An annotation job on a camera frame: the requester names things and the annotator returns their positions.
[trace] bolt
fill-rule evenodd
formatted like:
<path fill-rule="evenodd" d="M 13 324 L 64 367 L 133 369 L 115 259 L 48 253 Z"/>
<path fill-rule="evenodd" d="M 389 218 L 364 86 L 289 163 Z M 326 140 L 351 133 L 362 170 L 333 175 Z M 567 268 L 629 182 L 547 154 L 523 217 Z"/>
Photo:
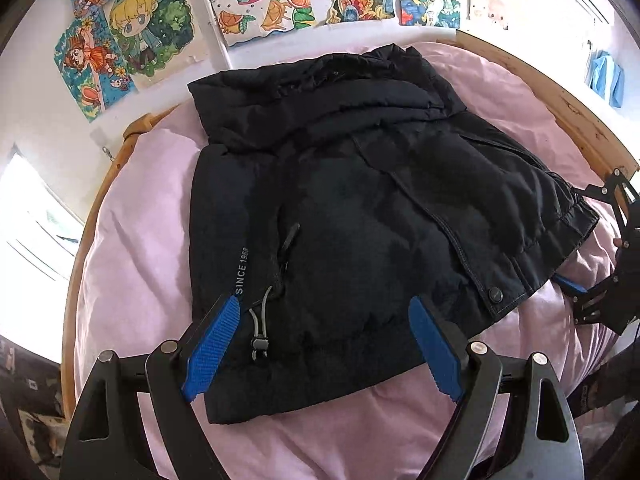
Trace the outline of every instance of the bolt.
<path fill-rule="evenodd" d="M 178 349 L 178 343 L 173 339 L 169 339 L 169 341 L 165 341 L 160 345 L 160 351 L 163 354 L 172 354 Z"/>
<path fill-rule="evenodd" d="M 113 359 L 113 350 L 103 350 L 98 355 L 98 361 L 101 363 L 108 363 L 111 359 Z"/>
<path fill-rule="evenodd" d="M 481 341 L 473 341 L 471 343 L 471 351 L 474 354 L 486 354 L 486 345 L 484 343 L 482 343 Z"/>
<path fill-rule="evenodd" d="M 540 352 L 536 352 L 535 354 L 533 354 L 533 360 L 541 366 L 544 366 L 549 362 L 549 359 L 546 358 L 546 355 L 541 354 Z"/>

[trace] bedding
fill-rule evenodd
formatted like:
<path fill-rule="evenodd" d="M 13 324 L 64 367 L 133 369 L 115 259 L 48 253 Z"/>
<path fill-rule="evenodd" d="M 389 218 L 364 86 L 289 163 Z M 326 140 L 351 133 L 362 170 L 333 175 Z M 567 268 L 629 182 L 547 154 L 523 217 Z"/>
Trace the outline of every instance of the bedding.
<path fill-rule="evenodd" d="M 210 143 L 191 189 L 193 318 L 220 295 L 241 310 L 205 393 L 212 423 L 306 408 L 422 364 L 413 296 L 475 336 L 598 222 L 414 48 L 221 72 L 189 89 Z M 252 341 L 267 325 L 262 359 Z"/>
<path fill-rule="evenodd" d="M 434 43 L 414 47 L 453 86 L 468 109 L 504 131 L 576 187 L 600 184 L 554 117 L 516 76 L 475 54 Z M 206 135 L 192 101 L 138 140 L 107 193 L 85 262 L 78 302 L 76 395 L 106 348 L 121 356 L 179 338 L 191 322 L 188 224 L 191 183 Z M 563 264 L 563 276 L 590 287 L 614 268 L 617 226 L 608 206 Z M 546 282 L 475 339 L 495 352 L 548 357 L 570 392 L 609 351 L 615 336 L 600 325 L 574 326 L 571 305 Z M 158 472 L 174 478 L 148 395 L 140 395 Z M 497 445 L 507 399 L 498 398 L 480 460 Z M 204 400 L 193 409 L 231 478 L 413 479 L 454 410 L 426 365 L 349 396 L 241 424 L 207 424 Z"/>

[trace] black jacket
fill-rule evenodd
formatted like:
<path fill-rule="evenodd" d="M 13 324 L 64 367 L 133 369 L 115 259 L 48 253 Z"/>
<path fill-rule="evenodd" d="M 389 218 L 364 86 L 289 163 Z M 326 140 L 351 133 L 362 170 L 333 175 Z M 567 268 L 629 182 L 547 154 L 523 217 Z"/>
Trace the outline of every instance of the black jacket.
<path fill-rule="evenodd" d="M 412 296 L 476 335 L 598 221 L 412 48 L 222 72 L 190 91 L 210 143 L 191 194 L 193 317 L 221 294 L 241 301 L 210 422 L 296 410 L 421 364 Z M 268 357 L 254 362 L 248 309 L 261 329 L 269 286 Z"/>

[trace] drawstring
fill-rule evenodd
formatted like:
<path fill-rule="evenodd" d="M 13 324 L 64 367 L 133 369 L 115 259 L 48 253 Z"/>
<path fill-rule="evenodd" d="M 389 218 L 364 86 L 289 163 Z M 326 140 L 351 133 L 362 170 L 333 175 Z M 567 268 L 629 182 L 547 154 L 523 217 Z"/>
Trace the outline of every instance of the drawstring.
<path fill-rule="evenodd" d="M 291 245 L 293 244 L 293 240 L 296 238 L 299 230 L 299 223 L 296 222 L 291 226 L 291 228 L 289 229 L 289 233 L 287 234 L 287 238 L 285 238 L 284 243 L 282 244 L 282 247 L 278 252 L 278 272 L 274 280 L 277 289 L 274 290 L 273 285 L 270 285 L 267 288 L 267 291 L 264 293 L 264 296 L 262 297 L 262 306 L 260 308 L 262 332 L 260 332 L 260 321 L 258 321 L 258 316 L 256 316 L 254 310 L 254 306 L 257 306 L 260 303 L 260 300 L 255 301 L 255 303 L 252 304 L 252 306 L 249 308 L 249 313 L 254 319 L 254 338 L 251 339 L 251 358 L 254 361 L 258 359 L 258 352 L 262 352 L 262 356 L 267 357 L 267 350 L 269 349 L 269 339 L 267 338 L 267 299 L 269 298 L 269 294 L 272 290 L 276 293 L 276 298 L 279 298 L 284 293 L 284 281 L 282 277 L 286 272 L 289 263 L 289 251 L 291 249 Z"/>
<path fill-rule="evenodd" d="M 258 316 L 255 315 L 254 308 L 251 307 L 249 312 L 251 317 L 254 318 L 254 338 L 251 341 L 251 347 L 254 349 L 251 352 L 251 358 L 255 361 L 258 357 L 258 351 L 262 352 L 264 357 L 267 357 L 267 350 L 269 349 L 269 340 L 267 339 L 267 297 L 271 292 L 271 285 L 264 293 L 262 298 L 262 308 L 260 317 L 262 318 L 262 333 L 260 333 L 260 323 L 258 322 Z"/>

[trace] jacket hood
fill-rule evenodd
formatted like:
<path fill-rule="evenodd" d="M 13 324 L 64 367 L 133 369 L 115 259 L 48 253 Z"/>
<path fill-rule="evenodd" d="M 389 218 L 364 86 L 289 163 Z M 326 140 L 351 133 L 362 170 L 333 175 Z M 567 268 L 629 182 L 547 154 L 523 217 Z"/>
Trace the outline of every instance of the jacket hood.
<path fill-rule="evenodd" d="M 465 110 L 451 85 L 414 48 L 387 45 L 363 55 L 220 72 L 190 83 L 210 144 L 232 152 L 270 150 L 293 140 L 298 148 L 383 120 L 446 119 Z M 334 120 L 340 115 L 340 121 Z M 345 115 L 351 121 L 344 121 Z"/>

